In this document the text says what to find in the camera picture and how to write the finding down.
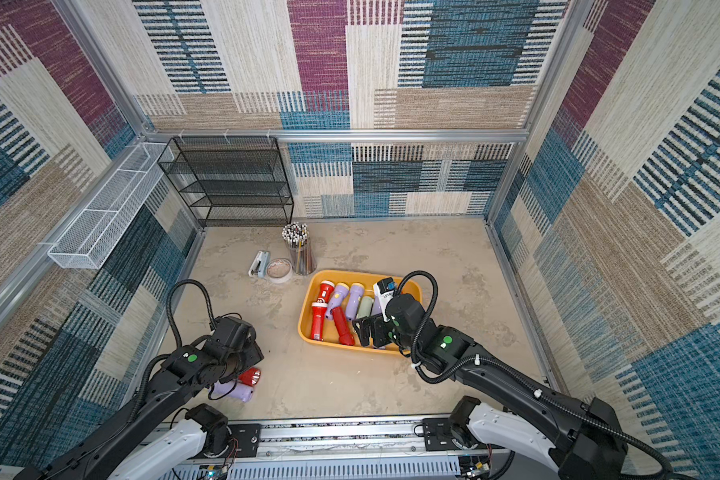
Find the yellow plastic storage tray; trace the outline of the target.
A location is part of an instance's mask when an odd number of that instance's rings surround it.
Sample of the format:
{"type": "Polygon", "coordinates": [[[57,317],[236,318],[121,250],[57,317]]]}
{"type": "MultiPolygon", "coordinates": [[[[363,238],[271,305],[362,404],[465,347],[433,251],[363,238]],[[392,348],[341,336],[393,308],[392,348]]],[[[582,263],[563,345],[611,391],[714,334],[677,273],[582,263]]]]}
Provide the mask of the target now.
{"type": "Polygon", "coordinates": [[[389,274],[335,269],[317,271],[307,287],[301,307],[297,327],[301,339],[313,346],[345,353],[399,356],[394,343],[375,348],[373,340],[370,340],[369,346],[363,346],[344,316],[347,305],[351,303],[352,311],[359,319],[361,300],[373,298],[373,286],[386,277],[389,274]]]}

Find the red flashlight white flower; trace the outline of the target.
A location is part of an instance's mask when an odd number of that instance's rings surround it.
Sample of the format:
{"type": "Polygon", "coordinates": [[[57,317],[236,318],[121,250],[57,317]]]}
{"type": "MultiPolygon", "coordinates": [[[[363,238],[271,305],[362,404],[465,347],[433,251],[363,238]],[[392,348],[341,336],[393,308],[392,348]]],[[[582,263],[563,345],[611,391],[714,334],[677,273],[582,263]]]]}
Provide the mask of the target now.
{"type": "Polygon", "coordinates": [[[316,302],[327,304],[335,289],[335,284],[329,280],[323,280],[319,285],[316,302]]]}

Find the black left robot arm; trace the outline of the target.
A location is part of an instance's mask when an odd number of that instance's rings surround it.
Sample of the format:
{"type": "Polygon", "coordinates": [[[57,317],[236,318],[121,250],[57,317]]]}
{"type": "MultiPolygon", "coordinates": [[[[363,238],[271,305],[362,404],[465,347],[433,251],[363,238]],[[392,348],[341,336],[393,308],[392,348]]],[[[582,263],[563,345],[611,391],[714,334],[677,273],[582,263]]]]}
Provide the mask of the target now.
{"type": "Polygon", "coordinates": [[[230,453],[228,419],[207,404],[190,408],[160,439],[142,444],[169,414],[201,391],[235,384],[263,360],[255,328],[240,315],[208,317],[210,334],[189,344],[170,318],[177,347],[148,363],[135,396],[76,447],[44,468],[24,468],[18,478],[146,479],[198,454],[216,458],[230,453]]]}

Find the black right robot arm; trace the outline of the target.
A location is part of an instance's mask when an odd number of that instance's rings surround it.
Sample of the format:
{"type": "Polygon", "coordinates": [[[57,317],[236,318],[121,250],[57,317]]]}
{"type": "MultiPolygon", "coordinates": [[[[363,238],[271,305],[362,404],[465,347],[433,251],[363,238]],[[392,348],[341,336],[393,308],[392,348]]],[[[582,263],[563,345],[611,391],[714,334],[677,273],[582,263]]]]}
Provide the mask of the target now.
{"type": "Polygon", "coordinates": [[[636,449],[657,462],[651,478],[681,478],[663,454],[622,430],[610,404],[555,391],[501,361],[469,335],[436,324],[432,313],[438,296],[433,294],[429,304],[422,305],[403,290],[414,277],[437,283],[423,270],[400,281],[387,277],[375,283],[380,311],[371,318],[370,336],[382,345],[396,345],[425,383],[459,382],[502,405],[497,411],[463,397],[449,418],[459,446],[501,446],[561,479],[626,479],[623,466],[630,449],[636,449]]]}

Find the grey white stapler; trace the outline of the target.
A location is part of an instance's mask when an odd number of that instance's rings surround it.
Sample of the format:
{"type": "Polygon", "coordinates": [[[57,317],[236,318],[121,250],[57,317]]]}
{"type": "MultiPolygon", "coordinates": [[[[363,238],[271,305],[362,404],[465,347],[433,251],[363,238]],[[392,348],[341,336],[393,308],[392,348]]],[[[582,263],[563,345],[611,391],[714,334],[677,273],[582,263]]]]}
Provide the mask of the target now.
{"type": "Polygon", "coordinates": [[[265,278],[266,270],[269,264],[270,252],[267,250],[259,250],[248,270],[248,276],[251,278],[265,278]]]}

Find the beige tape roll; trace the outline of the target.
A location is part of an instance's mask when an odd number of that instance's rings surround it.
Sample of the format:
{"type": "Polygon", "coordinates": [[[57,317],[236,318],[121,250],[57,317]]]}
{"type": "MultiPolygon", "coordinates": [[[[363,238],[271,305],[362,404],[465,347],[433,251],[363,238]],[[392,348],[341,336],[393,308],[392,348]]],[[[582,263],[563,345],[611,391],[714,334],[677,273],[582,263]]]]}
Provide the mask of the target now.
{"type": "Polygon", "coordinates": [[[272,259],[266,268],[267,279],[274,284],[288,282],[293,276],[293,266],[288,259],[272,259]]]}

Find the mesh cup of pencils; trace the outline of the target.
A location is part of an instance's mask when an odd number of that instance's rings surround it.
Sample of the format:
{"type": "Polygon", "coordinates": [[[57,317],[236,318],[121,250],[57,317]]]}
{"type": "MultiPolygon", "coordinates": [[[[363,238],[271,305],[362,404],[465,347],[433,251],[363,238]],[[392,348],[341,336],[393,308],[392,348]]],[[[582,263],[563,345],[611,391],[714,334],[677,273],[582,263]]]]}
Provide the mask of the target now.
{"type": "Polygon", "coordinates": [[[312,274],[316,265],[308,225],[300,222],[289,223],[282,229],[282,238],[288,247],[294,272],[301,276],[312,274]]]}

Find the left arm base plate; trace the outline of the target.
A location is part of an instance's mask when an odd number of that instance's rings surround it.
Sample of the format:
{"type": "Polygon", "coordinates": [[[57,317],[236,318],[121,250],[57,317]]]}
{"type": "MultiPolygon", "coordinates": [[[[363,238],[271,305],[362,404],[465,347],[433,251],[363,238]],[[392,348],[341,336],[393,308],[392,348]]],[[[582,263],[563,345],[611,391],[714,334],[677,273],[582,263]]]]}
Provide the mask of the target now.
{"type": "Polygon", "coordinates": [[[215,427],[206,435],[200,452],[191,460],[224,462],[233,458],[253,458],[258,451],[261,428],[259,423],[215,427]]]}

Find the aluminium front rail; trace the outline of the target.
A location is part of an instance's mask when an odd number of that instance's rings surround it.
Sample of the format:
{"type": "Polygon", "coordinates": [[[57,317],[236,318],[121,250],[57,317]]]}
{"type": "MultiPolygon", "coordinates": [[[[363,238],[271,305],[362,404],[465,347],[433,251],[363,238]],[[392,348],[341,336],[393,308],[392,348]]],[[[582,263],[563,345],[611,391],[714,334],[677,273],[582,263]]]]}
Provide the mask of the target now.
{"type": "Polygon", "coordinates": [[[287,459],[308,453],[315,455],[392,455],[402,453],[454,452],[486,453],[491,447],[513,451],[536,462],[556,465],[550,457],[555,448],[550,436],[521,417],[480,404],[468,420],[447,416],[383,416],[315,418],[263,421],[255,457],[287,459]],[[477,447],[472,450],[427,451],[421,421],[447,417],[454,435],[477,447]]]}

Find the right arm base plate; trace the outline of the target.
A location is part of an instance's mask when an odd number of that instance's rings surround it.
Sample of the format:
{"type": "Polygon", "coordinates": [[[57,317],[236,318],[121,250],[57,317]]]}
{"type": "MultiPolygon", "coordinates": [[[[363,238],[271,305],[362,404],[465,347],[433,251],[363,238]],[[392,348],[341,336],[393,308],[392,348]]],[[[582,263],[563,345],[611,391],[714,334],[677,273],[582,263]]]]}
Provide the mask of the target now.
{"type": "Polygon", "coordinates": [[[466,443],[459,440],[451,429],[447,417],[428,417],[421,421],[423,438],[427,451],[472,450],[477,443],[466,443]]]}

